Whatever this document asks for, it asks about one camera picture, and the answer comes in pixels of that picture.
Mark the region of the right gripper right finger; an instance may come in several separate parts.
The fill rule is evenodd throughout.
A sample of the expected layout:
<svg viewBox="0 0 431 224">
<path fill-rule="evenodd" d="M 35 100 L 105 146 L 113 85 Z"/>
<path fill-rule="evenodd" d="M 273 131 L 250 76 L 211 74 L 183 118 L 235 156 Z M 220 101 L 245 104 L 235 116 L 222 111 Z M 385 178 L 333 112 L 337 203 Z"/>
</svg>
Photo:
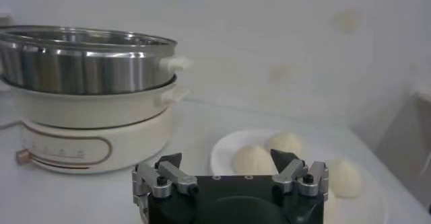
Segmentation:
<svg viewBox="0 0 431 224">
<path fill-rule="evenodd" d="M 270 156 L 278 171 L 278 174 L 272 176 L 272 180 L 284 194 L 291 193 L 296 188 L 302 196 L 322 196 L 324 201 L 328 200 L 329 168 L 325 162 L 314 161 L 308 167 L 295 153 L 277 149 L 271 149 Z"/>
</svg>

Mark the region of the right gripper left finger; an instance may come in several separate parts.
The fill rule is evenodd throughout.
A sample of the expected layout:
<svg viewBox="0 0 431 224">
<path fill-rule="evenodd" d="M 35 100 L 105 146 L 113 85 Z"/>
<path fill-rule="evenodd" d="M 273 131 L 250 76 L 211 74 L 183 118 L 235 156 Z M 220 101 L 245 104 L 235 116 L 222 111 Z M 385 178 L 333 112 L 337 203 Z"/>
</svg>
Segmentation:
<svg viewBox="0 0 431 224">
<path fill-rule="evenodd" d="M 179 169 L 182 153 L 164 155 L 155 164 L 138 163 L 132 170 L 133 203 L 142 214 L 147 212 L 148 199 L 152 196 L 166 200 L 174 192 L 196 196 L 199 193 L 198 179 Z"/>
</svg>

